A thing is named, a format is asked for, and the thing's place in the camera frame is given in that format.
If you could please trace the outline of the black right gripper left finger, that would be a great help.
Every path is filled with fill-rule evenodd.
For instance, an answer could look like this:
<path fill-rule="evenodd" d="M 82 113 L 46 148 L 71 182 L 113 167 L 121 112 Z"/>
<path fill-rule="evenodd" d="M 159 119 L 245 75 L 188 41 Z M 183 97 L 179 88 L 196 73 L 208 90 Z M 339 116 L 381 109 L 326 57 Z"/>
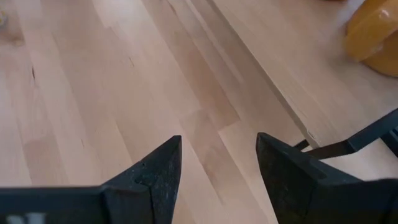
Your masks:
<path fill-rule="evenodd" d="M 101 185 L 2 188 L 1 223 L 171 223 L 181 170 L 173 136 Z"/>

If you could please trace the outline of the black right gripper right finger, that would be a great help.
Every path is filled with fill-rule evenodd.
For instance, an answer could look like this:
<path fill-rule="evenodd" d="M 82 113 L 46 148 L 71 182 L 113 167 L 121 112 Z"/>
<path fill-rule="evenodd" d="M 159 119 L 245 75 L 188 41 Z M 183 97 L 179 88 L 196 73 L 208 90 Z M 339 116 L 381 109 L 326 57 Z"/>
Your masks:
<path fill-rule="evenodd" d="M 397 224 L 397 179 L 363 181 L 266 133 L 256 154 L 279 223 Z"/>

